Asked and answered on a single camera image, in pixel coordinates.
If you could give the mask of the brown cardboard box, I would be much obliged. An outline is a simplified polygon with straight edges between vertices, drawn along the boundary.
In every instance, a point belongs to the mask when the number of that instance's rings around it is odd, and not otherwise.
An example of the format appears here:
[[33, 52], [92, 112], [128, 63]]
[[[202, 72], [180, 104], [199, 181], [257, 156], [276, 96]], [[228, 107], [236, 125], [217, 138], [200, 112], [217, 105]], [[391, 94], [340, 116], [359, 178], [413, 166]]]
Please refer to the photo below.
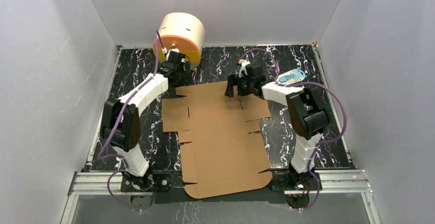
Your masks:
[[203, 199], [261, 189], [271, 179], [260, 133], [268, 103], [254, 95], [226, 97], [226, 82], [176, 89], [162, 100], [164, 132], [176, 132], [185, 192]]

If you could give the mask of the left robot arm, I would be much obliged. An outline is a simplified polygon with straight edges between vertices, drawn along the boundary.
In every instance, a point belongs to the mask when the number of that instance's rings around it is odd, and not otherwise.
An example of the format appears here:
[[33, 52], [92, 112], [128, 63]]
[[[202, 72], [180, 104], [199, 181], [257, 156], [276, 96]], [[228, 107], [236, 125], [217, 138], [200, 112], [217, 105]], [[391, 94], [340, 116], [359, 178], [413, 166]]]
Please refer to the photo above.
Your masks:
[[169, 88], [176, 87], [191, 70], [190, 57], [178, 49], [163, 50], [164, 61], [155, 61], [154, 70], [127, 94], [104, 103], [100, 137], [104, 140], [98, 159], [118, 158], [124, 165], [121, 174], [139, 191], [154, 186], [147, 173], [150, 165], [143, 155], [140, 116], [145, 109]]

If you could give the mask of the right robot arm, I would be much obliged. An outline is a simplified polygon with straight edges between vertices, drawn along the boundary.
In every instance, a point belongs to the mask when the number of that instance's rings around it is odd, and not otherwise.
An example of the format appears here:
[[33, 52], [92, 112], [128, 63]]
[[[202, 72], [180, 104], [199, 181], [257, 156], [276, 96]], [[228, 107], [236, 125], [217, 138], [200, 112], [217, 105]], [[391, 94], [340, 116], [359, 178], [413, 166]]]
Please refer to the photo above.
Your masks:
[[237, 87], [239, 96], [252, 94], [287, 106], [296, 143], [289, 175], [281, 183], [295, 190], [304, 189], [315, 172], [313, 152], [330, 123], [321, 100], [322, 90], [303, 84], [306, 75], [300, 69], [280, 74], [277, 80], [268, 80], [260, 64], [240, 59], [238, 66], [239, 72], [227, 78], [225, 95], [234, 97], [233, 88]]

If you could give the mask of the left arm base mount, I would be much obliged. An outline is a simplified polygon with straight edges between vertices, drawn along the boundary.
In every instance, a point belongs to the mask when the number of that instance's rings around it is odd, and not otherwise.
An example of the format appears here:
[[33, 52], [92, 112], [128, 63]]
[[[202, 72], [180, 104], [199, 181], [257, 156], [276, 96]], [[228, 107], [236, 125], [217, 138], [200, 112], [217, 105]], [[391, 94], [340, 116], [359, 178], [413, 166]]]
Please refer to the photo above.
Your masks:
[[144, 176], [134, 176], [122, 173], [120, 191], [130, 195], [130, 204], [138, 209], [148, 209], [154, 204], [157, 193], [167, 193], [171, 187], [171, 176], [161, 173], [145, 173]]

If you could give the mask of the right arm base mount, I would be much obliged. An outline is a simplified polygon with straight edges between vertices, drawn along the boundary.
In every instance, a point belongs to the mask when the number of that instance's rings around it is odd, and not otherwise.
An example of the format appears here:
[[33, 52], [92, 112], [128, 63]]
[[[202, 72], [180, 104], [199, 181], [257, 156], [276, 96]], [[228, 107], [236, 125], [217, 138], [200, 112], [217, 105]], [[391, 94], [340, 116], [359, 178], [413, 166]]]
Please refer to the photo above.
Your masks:
[[323, 187], [316, 168], [297, 173], [295, 169], [289, 167], [286, 173], [276, 172], [267, 188], [284, 192], [285, 202], [289, 208], [303, 212], [314, 206]]

